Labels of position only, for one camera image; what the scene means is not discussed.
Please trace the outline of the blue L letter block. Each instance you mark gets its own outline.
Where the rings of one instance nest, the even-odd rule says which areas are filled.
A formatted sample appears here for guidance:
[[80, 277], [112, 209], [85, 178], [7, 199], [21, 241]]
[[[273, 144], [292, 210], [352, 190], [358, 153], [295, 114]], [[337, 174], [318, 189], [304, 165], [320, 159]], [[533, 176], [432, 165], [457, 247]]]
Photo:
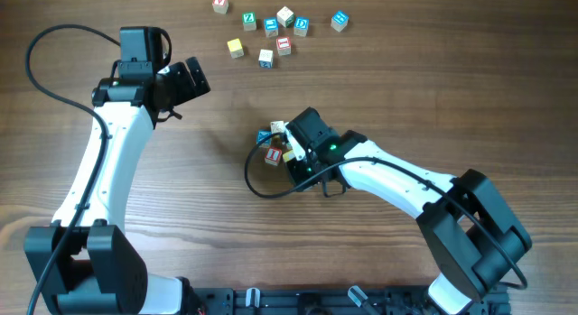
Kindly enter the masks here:
[[275, 18], [266, 18], [263, 23], [266, 38], [276, 37], [279, 34], [278, 22]]

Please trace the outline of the green Z letter block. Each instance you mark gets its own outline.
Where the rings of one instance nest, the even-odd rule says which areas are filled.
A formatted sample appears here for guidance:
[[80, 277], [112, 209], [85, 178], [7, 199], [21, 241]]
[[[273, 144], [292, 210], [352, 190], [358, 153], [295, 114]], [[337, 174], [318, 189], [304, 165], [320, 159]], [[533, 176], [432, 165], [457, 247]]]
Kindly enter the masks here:
[[254, 12], [245, 12], [242, 14], [242, 23], [245, 31], [256, 30], [256, 15]]

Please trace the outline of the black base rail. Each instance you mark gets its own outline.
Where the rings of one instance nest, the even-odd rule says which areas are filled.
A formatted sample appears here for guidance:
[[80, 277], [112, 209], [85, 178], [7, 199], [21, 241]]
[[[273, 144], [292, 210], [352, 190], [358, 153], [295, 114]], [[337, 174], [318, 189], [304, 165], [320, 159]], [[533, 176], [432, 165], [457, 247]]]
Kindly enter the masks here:
[[407, 315], [443, 314], [421, 285], [363, 290], [233, 290], [201, 288], [195, 294], [207, 315]]

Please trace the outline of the yellow S letter block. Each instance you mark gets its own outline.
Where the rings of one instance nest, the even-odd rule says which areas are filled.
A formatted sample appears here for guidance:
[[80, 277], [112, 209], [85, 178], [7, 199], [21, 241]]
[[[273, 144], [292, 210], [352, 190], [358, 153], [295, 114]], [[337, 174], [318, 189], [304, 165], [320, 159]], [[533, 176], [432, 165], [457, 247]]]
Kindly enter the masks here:
[[232, 59], [240, 58], [244, 55], [243, 45], [239, 38], [228, 41], [227, 45]]

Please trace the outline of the yellow top block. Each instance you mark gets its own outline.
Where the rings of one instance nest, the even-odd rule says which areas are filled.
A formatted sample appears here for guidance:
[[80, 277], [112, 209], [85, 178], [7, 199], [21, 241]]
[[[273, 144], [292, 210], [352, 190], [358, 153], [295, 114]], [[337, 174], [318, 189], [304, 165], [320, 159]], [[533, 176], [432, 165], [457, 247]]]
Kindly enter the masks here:
[[283, 160], [284, 160], [284, 162], [289, 162], [289, 161], [291, 161], [291, 160], [294, 159], [294, 158], [295, 158], [295, 154], [294, 154], [294, 151], [293, 151], [293, 150], [290, 150], [290, 151], [288, 151], [288, 152], [286, 152], [286, 153], [283, 154]]

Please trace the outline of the white block blue 2 side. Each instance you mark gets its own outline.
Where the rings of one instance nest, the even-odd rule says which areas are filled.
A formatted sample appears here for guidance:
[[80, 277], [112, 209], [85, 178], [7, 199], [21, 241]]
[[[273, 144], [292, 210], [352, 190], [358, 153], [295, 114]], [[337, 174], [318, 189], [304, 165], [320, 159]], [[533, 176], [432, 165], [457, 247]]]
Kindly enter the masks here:
[[272, 69], [274, 61], [274, 52], [271, 50], [261, 49], [258, 56], [258, 63], [261, 68]]

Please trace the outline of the blue top block far right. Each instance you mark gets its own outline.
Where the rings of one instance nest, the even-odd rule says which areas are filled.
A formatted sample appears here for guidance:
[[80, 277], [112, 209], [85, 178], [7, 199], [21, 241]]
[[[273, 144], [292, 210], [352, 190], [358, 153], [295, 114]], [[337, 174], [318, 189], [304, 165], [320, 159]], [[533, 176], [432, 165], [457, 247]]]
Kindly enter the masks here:
[[331, 27], [337, 32], [342, 32], [348, 25], [348, 22], [349, 16], [342, 11], [338, 11], [331, 18]]

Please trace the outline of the red Y block far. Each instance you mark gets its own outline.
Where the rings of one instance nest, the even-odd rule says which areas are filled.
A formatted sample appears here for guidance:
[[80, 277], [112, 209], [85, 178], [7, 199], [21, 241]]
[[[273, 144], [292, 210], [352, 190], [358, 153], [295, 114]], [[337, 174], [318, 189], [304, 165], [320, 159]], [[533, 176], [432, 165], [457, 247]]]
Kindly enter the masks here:
[[226, 14], [228, 12], [228, 0], [213, 0], [212, 7], [215, 13]]

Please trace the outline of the blue D letter block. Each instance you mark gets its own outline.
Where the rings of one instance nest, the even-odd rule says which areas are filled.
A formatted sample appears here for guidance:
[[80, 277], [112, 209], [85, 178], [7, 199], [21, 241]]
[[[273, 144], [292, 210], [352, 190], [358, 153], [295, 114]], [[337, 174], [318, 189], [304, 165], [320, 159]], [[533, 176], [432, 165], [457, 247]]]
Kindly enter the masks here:
[[302, 16], [297, 16], [294, 21], [294, 35], [305, 37], [308, 33], [309, 20]]

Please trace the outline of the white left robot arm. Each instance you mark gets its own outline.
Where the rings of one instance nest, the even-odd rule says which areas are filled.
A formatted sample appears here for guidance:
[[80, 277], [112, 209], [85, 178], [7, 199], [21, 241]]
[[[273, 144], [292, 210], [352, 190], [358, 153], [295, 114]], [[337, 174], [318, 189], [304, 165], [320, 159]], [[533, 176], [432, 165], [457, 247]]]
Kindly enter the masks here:
[[126, 238], [126, 203], [159, 112], [210, 92], [190, 57], [135, 78], [100, 80], [87, 149], [69, 194], [47, 227], [31, 227], [24, 252], [52, 314], [200, 314], [182, 277], [149, 273]]

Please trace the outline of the red i block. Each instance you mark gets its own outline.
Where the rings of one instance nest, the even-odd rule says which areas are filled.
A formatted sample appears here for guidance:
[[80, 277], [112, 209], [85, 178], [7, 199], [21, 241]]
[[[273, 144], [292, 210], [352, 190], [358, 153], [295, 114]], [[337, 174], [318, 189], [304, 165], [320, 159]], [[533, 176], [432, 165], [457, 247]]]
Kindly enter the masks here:
[[292, 44], [289, 37], [278, 37], [276, 39], [276, 48], [280, 56], [290, 55]]
[[278, 166], [283, 156], [283, 151], [278, 148], [269, 147], [266, 151], [265, 162], [270, 165]]

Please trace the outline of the blue X letter block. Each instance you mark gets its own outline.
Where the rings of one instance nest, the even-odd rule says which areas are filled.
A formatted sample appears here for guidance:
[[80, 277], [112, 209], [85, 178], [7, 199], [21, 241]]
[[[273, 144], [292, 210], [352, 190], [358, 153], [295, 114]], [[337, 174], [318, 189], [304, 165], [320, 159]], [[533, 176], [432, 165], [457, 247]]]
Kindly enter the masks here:
[[260, 148], [269, 148], [272, 143], [272, 133], [266, 130], [258, 130], [256, 136], [256, 142]]

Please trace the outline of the white block green side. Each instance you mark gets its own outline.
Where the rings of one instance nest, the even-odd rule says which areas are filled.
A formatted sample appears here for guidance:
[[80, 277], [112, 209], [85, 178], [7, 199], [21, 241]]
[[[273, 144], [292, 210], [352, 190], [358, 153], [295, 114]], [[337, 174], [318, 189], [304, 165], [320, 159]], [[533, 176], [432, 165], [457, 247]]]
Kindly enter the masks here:
[[288, 28], [293, 23], [294, 18], [294, 12], [287, 6], [281, 8], [276, 14], [278, 23], [285, 28]]

